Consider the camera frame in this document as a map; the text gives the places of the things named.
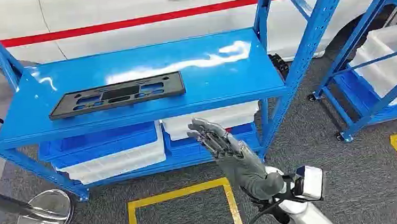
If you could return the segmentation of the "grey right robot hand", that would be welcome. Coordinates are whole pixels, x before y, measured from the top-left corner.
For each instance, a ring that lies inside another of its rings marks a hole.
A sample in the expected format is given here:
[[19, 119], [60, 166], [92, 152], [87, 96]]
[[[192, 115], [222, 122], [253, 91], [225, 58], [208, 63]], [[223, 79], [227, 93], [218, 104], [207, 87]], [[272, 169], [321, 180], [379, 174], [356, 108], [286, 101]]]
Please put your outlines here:
[[247, 143], [236, 139], [218, 123], [193, 118], [187, 135], [207, 149], [231, 185], [244, 188], [249, 195], [267, 200], [284, 188], [282, 176], [267, 173], [261, 159]]

